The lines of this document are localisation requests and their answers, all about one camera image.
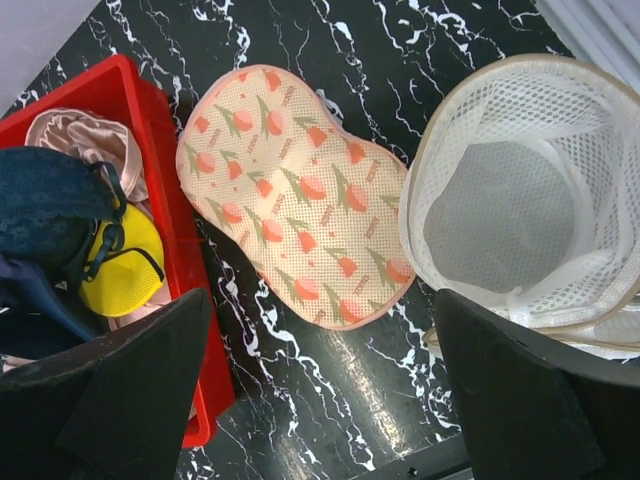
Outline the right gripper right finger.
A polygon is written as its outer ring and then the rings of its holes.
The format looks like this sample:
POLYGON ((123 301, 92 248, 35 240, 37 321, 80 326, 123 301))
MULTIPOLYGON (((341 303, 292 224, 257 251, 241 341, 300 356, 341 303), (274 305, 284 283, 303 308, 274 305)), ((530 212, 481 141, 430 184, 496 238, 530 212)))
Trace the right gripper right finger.
POLYGON ((443 289, 434 322, 477 479, 636 479, 639 368, 443 289))

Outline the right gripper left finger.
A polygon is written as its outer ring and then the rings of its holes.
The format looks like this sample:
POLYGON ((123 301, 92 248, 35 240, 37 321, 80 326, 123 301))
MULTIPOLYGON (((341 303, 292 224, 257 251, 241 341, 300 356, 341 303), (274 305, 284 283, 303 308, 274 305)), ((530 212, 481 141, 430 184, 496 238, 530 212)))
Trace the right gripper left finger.
POLYGON ((2 374, 2 478, 173 478, 211 317, 208 294, 193 289, 2 374))

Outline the navy blue lace bra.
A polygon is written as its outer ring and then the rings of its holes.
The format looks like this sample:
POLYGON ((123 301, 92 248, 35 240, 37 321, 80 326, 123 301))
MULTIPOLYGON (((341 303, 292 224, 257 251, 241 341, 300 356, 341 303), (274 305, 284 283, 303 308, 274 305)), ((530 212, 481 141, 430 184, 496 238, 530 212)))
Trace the navy blue lace bra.
POLYGON ((115 167, 34 146, 1 151, 1 254, 61 270, 126 211, 115 167))

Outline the white mesh laundry bag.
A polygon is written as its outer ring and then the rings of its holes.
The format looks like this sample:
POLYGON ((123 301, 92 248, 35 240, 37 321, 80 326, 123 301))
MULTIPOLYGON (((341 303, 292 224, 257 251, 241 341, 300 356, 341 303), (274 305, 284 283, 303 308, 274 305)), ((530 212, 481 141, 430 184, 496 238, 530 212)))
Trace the white mesh laundry bag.
POLYGON ((572 58, 522 54, 459 83, 399 200, 407 259, 525 328, 639 355, 639 96, 572 58))

